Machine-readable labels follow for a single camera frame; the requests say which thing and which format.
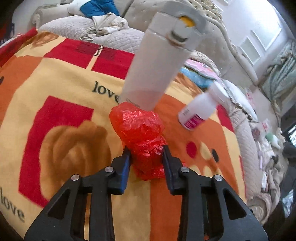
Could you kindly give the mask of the red plastic bag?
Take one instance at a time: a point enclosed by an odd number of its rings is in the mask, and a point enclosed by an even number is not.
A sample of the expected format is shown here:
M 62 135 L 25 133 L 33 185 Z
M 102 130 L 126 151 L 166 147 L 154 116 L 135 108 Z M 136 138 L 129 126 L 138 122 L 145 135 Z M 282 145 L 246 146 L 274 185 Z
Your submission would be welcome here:
M 129 102 L 111 109 L 111 125 L 132 154 L 132 166 L 138 178 L 149 181 L 165 178 L 162 163 L 164 125 L 159 115 L 142 110 Z

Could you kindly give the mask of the clear plastic bag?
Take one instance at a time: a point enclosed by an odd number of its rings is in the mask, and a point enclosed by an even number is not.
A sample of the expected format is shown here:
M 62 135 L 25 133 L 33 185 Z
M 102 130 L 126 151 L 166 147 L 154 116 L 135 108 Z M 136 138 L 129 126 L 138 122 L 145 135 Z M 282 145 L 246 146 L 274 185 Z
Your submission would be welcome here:
M 249 125 L 254 140 L 259 142 L 262 142 L 265 139 L 265 136 L 269 133 L 271 128 L 268 118 L 261 122 L 251 121 L 249 122 Z

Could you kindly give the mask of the green white plush toy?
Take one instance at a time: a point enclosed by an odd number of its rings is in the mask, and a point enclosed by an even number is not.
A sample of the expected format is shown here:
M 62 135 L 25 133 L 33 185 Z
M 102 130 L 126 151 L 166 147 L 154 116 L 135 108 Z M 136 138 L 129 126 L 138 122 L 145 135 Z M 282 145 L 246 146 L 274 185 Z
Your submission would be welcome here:
M 276 149 L 280 150 L 282 149 L 282 146 L 280 145 L 279 139 L 276 135 L 272 133 L 267 133 L 265 138 L 270 142 L 270 144 L 275 147 Z

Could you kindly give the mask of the white pink pill bottle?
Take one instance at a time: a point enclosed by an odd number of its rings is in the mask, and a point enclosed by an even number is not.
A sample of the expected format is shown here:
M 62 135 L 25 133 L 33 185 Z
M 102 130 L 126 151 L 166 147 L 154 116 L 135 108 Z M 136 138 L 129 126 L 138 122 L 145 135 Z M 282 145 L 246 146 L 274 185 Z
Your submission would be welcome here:
M 198 94 L 178 112 L 178 121 L 185 129 L 191 131 L 207 120 L 218 105 L 226 103 L 229 99 L 224 87 L 214 81 L 207 91 Z

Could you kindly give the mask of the white gold trimmed pillow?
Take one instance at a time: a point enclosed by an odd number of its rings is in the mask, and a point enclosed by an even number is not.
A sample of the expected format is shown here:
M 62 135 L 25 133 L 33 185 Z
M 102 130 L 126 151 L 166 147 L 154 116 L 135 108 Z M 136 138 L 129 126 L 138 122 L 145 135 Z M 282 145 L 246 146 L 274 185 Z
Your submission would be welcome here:
M 249 120 L 258 121 L 255 110 L 253 109 L 243 92 L 235 84 L 228 80 L 222 79 L 221 83 L 225 88 L 227 94 L 229 95 L 232 103 L 236 107 L 241 109 L 248 116 Z

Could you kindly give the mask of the pink blue folded blankets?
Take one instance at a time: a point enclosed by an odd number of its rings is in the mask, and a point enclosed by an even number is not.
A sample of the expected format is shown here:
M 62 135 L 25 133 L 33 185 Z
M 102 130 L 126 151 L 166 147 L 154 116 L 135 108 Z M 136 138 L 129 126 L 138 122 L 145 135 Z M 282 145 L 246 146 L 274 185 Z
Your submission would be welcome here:
M 184 74 L 201 89 L 207 89 L 213 81 L 220 79 L 210 66 L 192 59 L 185 61 L 183 67 L 180 69 L 180 73 Z

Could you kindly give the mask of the beige tufted sofa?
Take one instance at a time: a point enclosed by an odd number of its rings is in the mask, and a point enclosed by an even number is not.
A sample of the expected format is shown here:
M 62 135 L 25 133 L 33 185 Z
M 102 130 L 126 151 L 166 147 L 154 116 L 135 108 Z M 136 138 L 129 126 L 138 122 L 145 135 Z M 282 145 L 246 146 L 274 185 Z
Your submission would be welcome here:
M 114 3 L 121 17 L 127 20 L 129 29 L 106 36 L 94 36 L 90 42 L 134 53 L 152 18 L 164 6 L 165 1 L 115 1 Z M 212 1 L 186 3 L 197 9 L 207 20 L 206 35 L 196 50 L 215 63 L 218 75 L 222 78 L 243 87 L 257 85 L 258 77 L 255 70 L 231 43 L 215 4 Z M 38 7 L 32 15 L 32 23 L 39 31 L 48 31 L 76 40 L 81 40 L 83 31 L 94 26 L 93 20 L 74 15 L 71 1 Z

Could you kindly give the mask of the white thermos bottle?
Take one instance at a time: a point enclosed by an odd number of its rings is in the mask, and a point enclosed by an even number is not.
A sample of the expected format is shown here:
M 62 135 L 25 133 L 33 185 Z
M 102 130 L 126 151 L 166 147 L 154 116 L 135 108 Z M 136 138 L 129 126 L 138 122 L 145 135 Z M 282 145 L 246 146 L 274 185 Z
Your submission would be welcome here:
M 119 103 L 153 110 L 177 73 L 197 47 L 207 20 L 181 1 L 168 1 L 158 11 L 136 51 Z

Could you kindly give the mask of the white cloth on sofa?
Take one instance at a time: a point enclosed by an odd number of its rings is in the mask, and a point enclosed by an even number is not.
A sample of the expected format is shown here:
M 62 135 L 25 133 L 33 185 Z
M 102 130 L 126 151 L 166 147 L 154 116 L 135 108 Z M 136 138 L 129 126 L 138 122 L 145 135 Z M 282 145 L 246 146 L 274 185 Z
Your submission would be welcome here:
M 92 20 L 94 22 L 94 27 L 88 28 L 82 33 L 80 37 L 81 41 L 92 41 L 95 37 L 109 35 L 129 28 L 127 20 L 114 13 L 93 16 Z

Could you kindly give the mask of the blue cloth on sofa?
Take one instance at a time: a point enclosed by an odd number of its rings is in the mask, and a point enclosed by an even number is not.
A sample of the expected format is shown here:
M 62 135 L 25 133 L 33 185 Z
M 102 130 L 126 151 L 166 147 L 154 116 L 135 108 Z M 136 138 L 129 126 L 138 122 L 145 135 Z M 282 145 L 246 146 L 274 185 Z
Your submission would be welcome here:
M 88 18 L 107 15 L 108 13 L 113 13 L 119 16 L 119 12 L 112 0 L 88 1 L 80 7 L 80 11 Z

